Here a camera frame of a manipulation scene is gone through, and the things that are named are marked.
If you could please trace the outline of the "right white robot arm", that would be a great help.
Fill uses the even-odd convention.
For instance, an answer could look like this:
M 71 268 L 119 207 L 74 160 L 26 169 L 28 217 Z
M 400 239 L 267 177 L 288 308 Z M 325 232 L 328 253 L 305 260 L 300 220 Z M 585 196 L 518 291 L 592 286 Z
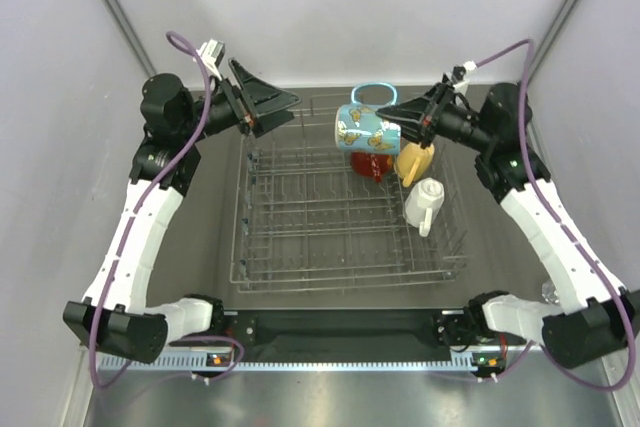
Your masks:
M 478 343 L 501 333 L 533 341 L 565 369 L 622 349 L 637 357 L 639 294 L 628 290 L 597 258 L 563 207 L 550 172 L 529 147 L 532 117 L 523 84 L 492 86 L 479 111 L 458 104 L 439 83 L 421 97 L 378 110 L 404 139 L 426 146 L 443 137 L 476 151 L 482 185 L 515 222 L 553 282 L 557 305 L 502 291 L 482 294 L 465 309 L 466 329 Z

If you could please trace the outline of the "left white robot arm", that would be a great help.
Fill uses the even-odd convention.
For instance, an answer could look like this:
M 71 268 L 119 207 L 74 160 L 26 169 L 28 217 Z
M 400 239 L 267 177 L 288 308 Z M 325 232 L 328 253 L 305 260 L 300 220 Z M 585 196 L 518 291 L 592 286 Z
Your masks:
M 147 290 L 166 230 L 201 159 L 196 142 L 228 129 L 259 138 L 291 121 L 300 102 L 235 59 L 229 67 L 232 79 L 206 76 L 210 91 L 200 98 L 171 73 L 143 85 L 144 138 L 132 160 L 121 219 L 94 281 L 63 311 L 82 345 L 151 364 L 166 345 L 190 334 L 205 344 L 225 335 L 219 300 L 191 294 L 150 307 Z

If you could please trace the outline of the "blue patterned mug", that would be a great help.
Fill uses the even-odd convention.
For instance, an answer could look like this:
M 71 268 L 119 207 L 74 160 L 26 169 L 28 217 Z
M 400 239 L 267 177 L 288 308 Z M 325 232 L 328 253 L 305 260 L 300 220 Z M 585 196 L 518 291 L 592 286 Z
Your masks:
M 391 99 L 381 105 L 367 104 L 359 99 L 359 92 L 369 87 L 382 87 L 391 92 Z M 398 155 L 401 150 L 401 128 L 377 115 L 382 107 L 393 106 L 398 100 L 396 88 L 386 82 L 372 82 L 355 86 L 350 102 L 336 112 L 334 141 L 345 152 L 379 155 Z

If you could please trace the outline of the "yellow mug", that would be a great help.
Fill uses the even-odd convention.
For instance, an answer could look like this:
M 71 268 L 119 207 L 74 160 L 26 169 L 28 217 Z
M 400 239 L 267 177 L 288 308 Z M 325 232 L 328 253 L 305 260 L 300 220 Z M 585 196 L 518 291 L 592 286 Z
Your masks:
M 393 167 L 396 175 L 401 179 L 402 186 L 410 187 L 431 165 L 435 155 L 433 144 L 422 148 L 416 143 L 407 143 L 396 157 Z

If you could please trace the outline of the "red mug white inside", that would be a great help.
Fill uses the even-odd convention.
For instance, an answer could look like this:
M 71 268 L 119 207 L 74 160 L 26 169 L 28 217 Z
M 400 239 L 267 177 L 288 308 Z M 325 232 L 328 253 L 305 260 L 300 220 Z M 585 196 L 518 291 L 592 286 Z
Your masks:
M 376 183 L 381 183 L 384 175 L 393 166 L 393 157 L 366 152 L 352 152 L 350 154 L 350 165 L 356 174 L 372 179 Z

